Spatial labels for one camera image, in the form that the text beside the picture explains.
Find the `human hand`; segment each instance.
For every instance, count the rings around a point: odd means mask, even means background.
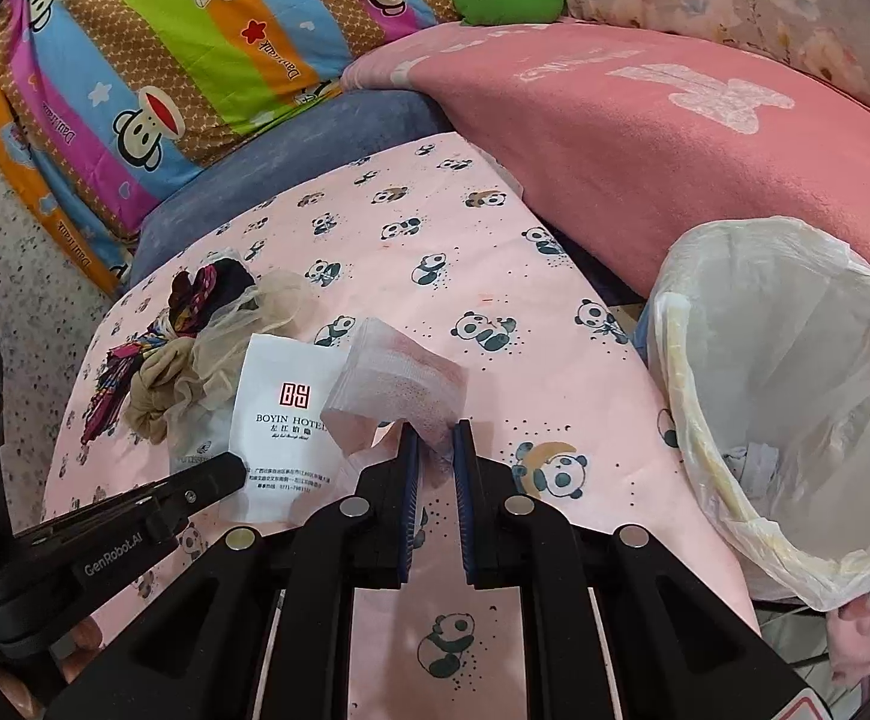
[[[62,661],[62,675],[67,683],[72,683],[83,669],[99,653],[102,647],[102,631],[91,618],[83,619],[71,630],[76,650]],[[35,720],[43,707],[15,675],[0,668],[0,689],[16,711],[25,720]]]

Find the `speckled floor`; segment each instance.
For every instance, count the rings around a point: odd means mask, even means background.
[[[38,523],[71,383],[110,300],[21,206],[0,172],[2,475],[16,531]]]

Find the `purple stripe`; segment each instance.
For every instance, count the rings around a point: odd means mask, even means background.
[[[387,42],[414,34],[421,29],[415,16],[415,11],[412,10],[412,6],[407,1],[405,2],[404,13],[398,16],[386,16],[376,6],[372,5],[369,0],[362,0],[362,2],[365,4],[368,14],[381,27],[382,32],[385,33],[385,40]]]
[[[11,3],[11,74],[19,93],[55,148],[131,232],[160,202],[145,191],[41,74],[31,40],[22,40],[25,0]]]

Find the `red and white label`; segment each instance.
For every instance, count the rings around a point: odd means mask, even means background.
[[[832,720],[832,716],[815,691],[805,688],[772,720]]]

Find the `trash in bin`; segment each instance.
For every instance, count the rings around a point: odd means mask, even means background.
[[[646,311],[688,479],[753,597],[870,591],[870,265],[800,220],[717,221],[675,242]]]

